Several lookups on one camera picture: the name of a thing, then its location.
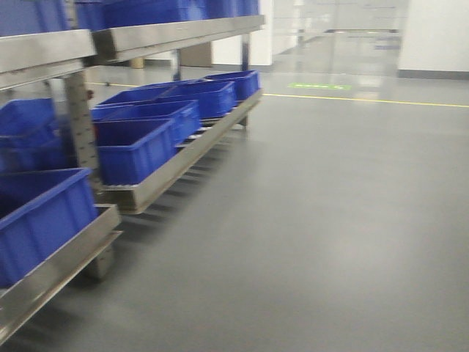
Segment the shelf frame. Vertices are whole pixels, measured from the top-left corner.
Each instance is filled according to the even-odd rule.
[[[0,90],[81,71],[95,54],[87,29],[0,37]]]
[[[162,193],[173,185],[232,127],[241,123],[260,101],[262,90],[241,103],[225,117],[215,121],[198,139],[182,149],[171,160],[134,186],[104,186],[104,199],[118,204],[123,214],[143,213]]]
[[[109,65],[260,30],[263,15],[148,24],[93,32],[97,56],[89,65]]]
[[[116,240],[116,205],[97,205],[100,215],[10,289],[0,293],[0,345]]]

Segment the floor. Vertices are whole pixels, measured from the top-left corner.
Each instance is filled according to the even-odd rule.
[[[468,82],[395,78],[378,50],[305,72],[285,53],[248,130],[124,217],[107,280],[79,276],[0,351],[467,352]],[[169,75],[88,81],[96,103]]]

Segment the blue plastic crate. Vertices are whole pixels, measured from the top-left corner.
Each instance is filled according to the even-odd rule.
[[[135,185],[176,153],[172,120],[96,122],[103,182]]]
[[[239,0],[239,16],[254,16],[259,14],[259,0]]]
[[[51,142],[34,148],[0,149],[0,172],[25,172],[70,167],[62,146],[62,140],[55,138]]]
[[[207,18],[205,0],[122,0],[104,6],[108,27],[197,21]]]
[[[185,141],[202,126],[197,100],[93,109],[92,116],[95,121],[173,120],[174,145]]]
[[[210,81],[234,82],[236,91],[236,100],[246,100],[260,89],[259,72],[255,70],[241,71],[233,73],[222,73],[220,75],[211,75],[204,77]]]
[[[146,84],[144,86],[132,88],[132,90],[158,88],[158,87],[167,87],[167,88],[177,87],[177,86],[183,86],[185,84],[197,83],[197,82],[200,82],[200,81],[201,81],[200,79],[188,79],[188,80],[185,80],[185,81],[151,83],[151,84]]]
[[[167,92],[170,87],[151,87],[148,89],[131,89],[125,90],[115,96],[104,100],[97,106],[123,106],[123,105],[141,105],[153,102],[163,93]]]
[[[0,108],[0,147],[37,147],[57,134],[51,99],[11,100]]]
[[[201,119],[222,117],[236,106],[234,82],[201,82],[170,89],[155,102],[198,100]]]
[[[96,218],[88,174],[0,175],[0,287],[22,279]]]
[[[75,8],[80,28],[91,29],[92,31],[100,31],[106,28],[102,1],[76,0]]]
[[[62,0],[0,0],[0,37],[68,29]]]
[[[239,15],[239,0],[205,0],[208,18],[236,17]]]

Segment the perforated metal post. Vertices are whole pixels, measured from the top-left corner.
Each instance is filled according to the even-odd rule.
[[[102,188],[95,130],[88,107],[83,73],[50,80],[61,137],[71,166],[92,170],[90,181],[97,196]]]
[[[173,71],[173,81],[180,81],[182,79],[180,49],[172,51],[171,68]]]

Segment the rack leg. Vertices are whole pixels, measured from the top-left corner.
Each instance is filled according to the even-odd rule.
[[[242,43],[241,43],[241,70],[247,71],[249,70],[249,51],[251,50],[251,34],[243,34],[242,35]],[[248,127],[248,116],[246,115],[244,119],[240,121],[240,125],[244,126],[245,128]]]
[[[180,81],[182,79],[181,73],[181,50],[173,50],[171,68],[173,71],[173,81]]]
[[[50,83],[60,133],[70,165],[92,170],[89,179],[95,194],[100,196],[102,183],[99,160],[84,74],[73,73],[63,78],[51,79]]]
[[[114,247],[110,245],[84,269],[85,275],[97,280],[103,280],[114,263]]]

